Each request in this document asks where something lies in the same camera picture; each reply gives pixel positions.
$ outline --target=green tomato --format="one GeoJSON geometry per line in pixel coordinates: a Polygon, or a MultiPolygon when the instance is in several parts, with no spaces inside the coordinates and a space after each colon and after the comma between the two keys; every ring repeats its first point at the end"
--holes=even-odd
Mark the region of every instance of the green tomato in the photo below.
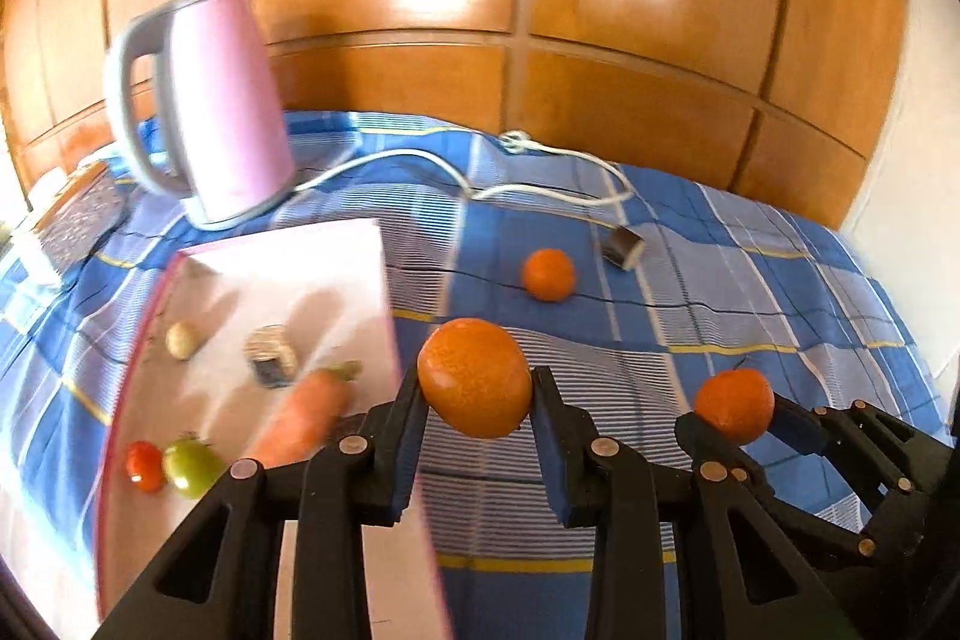
{"type": "Polygon", "coordinates": [[[186,499],[200,499],[227,466],[210,446],[195,434],[184,434],[163,452],[163,472],[167,480],[186,499]]]}

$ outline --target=pink electric kettle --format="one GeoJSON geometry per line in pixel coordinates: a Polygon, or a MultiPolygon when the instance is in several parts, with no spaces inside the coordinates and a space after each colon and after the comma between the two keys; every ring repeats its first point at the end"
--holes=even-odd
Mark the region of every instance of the pink electric kettle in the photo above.
{"type": "Polygon", "coordinates": [[[113,135],[148,191],[184,201],[190,223],[231,228],[290,193],[296,169],[250,0],[176,0],[131,21],[104,64],[113,135]],[[133,61],[154,57],[157,123],[170,172],[137,133],[133,61]]]}

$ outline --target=white power cord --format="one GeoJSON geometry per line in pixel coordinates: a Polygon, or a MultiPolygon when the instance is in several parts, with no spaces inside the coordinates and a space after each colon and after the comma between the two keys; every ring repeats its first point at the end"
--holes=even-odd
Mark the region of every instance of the white power cord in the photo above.
{"type": "MultiPolygon", "coordinates": [[[[463,131],[467,134],[480,133],[478,131],[472,131],[469,128],[450,127],[448,130],[463,131]]],[[[477,191],[477,189],[474,189],[474,187],[469,183],[469,180],[467,180],[467,178],[464,177],[459,170],[455,169],[455,167],[443,160],[443,158],[440,158],[440,156],[426,152],[425,150],[414,150],[412,148],[383,150],[378,153],[371,153],[370,155],[361,156],[360,158],[354,158],[352,161],[347,161],[339,166],[333,167],[332,169],[328,169],[326,172],[323,172],[322,175],[317,175],[313,179],[299,184],[294,190],[306,191],[310,188],[314,188],[315,186],[325,183],[334,177],[342,175],[344,172],[348,172],[351,169],[356,169],[357,167],[362,167],[363,165],[369,164],[373,161],[379,161],[381,158],[390,158],[395,155],[405,155],[422,158],[426,161],[429,161],[431,164],[440,167],[444,172],[450,175],[453,181],[460,187],[460,190],[463,192],[464,196],[466,196],[467,199],[473,199],[474,201],[492,199],[493,196],[501,196],[501,194],[534,194],[534,196],[544,196],[546,199],[556,199],[557,201],[563,201],[566,204],[573,204],[577,207],[603,207],[608,204],[619,204],[620,202],[626,201],[627,199],[632,199],[637,195],[637,192],[634,190],[634,186],[632,186],[630,180],[627,180],[627,177],[623,172],[618,170],[618,168],[613,164],[609,164],[602,158],[597,158],[595,155],[578,152],[577,150],[549,148],[547,145],[541,145],[539,142],[532,140],[530,135],[525,131],[505,131],[504,133],[500,134],[499,137],[497,137],[497,140],[500,143],[501,148],[512,155],[521,155],[527,150],[536,150],[538,152],[551,153],[553,155],[568,155],[573,158],[580,158],[584,161],[601,167],[607,172],[610,172],[611,175],[620,181],[620,184],[623,186],[624,190],[618,194],[613,194],[613,196],[584,197],[570,196],[570,194],[564,194],[561,191],[554,191],[551,188],[541,188],[540,186],[536,185],[504,183],[503,185],[494,185],[492,188],[486,188],[482,191],[477,191]]]]}

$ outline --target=cherry tomato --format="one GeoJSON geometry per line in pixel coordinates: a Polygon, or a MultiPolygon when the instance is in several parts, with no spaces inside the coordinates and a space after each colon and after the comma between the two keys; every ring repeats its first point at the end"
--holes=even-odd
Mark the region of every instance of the cherry tomato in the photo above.
{"type": "Polygon", "coordinates": [[[200,499],[217,478],[224,474],[224,465],[210,446],[195,434],[184,434],[163,452],[163,471],[179,495],[200,499]]]}
{"type": "Polygon", "coordinates": [[[127,476],[144,493],[160,491],[166,482],[160,448],[142,439],[131,442],[127,446],[127,476]]]}

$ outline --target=red tomato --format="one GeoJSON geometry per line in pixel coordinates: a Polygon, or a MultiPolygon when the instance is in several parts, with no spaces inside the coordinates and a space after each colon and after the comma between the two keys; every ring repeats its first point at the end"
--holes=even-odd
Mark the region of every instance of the red tomato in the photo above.
{"type": "Polygon", "coordinates": [[[127,446],[127,476],[147,494],[160,491],[167,482],[163,476],[163,452],[152,442],[138,440],[127,446]]]}

